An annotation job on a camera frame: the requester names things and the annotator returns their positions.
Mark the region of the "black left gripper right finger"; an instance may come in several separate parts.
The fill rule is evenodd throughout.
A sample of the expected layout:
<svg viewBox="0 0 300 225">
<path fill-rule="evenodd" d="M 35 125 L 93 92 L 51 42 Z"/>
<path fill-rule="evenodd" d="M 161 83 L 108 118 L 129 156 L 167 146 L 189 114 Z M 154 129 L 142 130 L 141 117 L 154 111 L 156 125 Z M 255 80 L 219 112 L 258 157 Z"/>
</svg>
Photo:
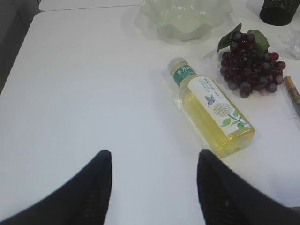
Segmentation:
<svg viewBox="0 0 300 225">
<path fill-rule="evenodd" d="M 272 200 L 210 150 L 199 153 L 197 190 L 208 225 L 298 225 L 300 214 Z"/>
</svg>

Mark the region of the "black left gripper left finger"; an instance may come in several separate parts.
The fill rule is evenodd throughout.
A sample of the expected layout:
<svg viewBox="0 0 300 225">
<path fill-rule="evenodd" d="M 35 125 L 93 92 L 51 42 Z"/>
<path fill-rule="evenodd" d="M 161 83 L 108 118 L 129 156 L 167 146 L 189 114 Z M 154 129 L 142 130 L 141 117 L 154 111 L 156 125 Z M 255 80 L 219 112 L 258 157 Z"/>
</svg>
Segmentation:
<svg viewBox="0 0 300 225">
<path fill-rule="evenodd" d="M 1 224 L 103 225 L 111 188 L 112 156 L 102 150 L 59 189 Z"/>
</svg>

